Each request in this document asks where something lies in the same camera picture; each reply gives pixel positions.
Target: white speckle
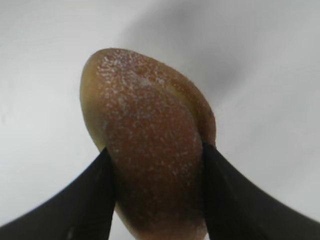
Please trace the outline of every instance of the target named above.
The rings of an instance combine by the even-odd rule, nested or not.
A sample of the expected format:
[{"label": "white speckle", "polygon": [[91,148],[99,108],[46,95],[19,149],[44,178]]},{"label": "white speckle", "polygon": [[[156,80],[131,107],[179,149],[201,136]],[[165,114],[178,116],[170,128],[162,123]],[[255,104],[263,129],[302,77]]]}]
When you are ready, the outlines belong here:
[{"label": "white speckle", "polygon": [[165,80],[163,80],[162,78],[157,77],[156,81],[158,82],[158,84],[160,84],[162,86],[165,84]]}]

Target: white background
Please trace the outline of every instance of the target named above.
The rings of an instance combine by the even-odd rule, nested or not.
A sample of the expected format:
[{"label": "white background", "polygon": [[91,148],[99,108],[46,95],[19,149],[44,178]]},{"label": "white background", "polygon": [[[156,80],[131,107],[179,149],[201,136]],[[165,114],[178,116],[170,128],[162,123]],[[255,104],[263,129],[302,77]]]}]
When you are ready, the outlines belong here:
[{"label": "white background", "polygon": [[[80,76],[110,47],[187,75],[213,108],[218,149],[320,221],[319,13],[318,0],[1,0],[0,225],[97,156]],[[110,239],[132,239],[117,217]]]}]

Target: white surface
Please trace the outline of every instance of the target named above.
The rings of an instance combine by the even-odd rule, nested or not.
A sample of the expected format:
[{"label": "white surface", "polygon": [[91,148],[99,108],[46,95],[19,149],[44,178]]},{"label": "white surface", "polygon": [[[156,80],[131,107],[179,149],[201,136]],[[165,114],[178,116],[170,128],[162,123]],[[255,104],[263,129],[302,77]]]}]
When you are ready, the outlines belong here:
[{"label": "white surface", "polygon": [[[172,2],[0,1],[0,225],[97,155],[79,84],[87,58],[109,47],[186,74],[210,100],[220,151],[320,221],[320,2]],[[117,217],[110,239],[132,239]]]}]

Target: brown seed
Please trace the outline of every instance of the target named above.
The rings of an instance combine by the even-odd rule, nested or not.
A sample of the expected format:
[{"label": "brown seed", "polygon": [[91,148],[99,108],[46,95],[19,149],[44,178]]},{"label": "brown seed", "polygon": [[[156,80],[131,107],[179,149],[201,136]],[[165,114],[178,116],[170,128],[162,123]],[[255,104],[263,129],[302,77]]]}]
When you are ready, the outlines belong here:
[{"label": "brown seed", "polygon": [[115,210],[130,232],[203,239],[202,141],[215,144],[216,126],[195,85],[150,57],[110,48],[84,66],[80,100],[93,141],[112,158]]}]

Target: speckled seed surface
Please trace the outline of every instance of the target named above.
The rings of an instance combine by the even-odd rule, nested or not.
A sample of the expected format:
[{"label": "speckled seed surface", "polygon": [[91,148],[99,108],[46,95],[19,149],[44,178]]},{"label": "speckled seed surface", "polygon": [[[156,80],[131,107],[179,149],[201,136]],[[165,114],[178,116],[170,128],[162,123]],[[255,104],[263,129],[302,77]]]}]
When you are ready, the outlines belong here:
[{"label": "speckled seed surface", "polygon": [[140,240],[202,240],[202,143],[215,144],[207,101],[183,75],[125,49],[87,61],[81,106],[113,162],[116,211]]}]

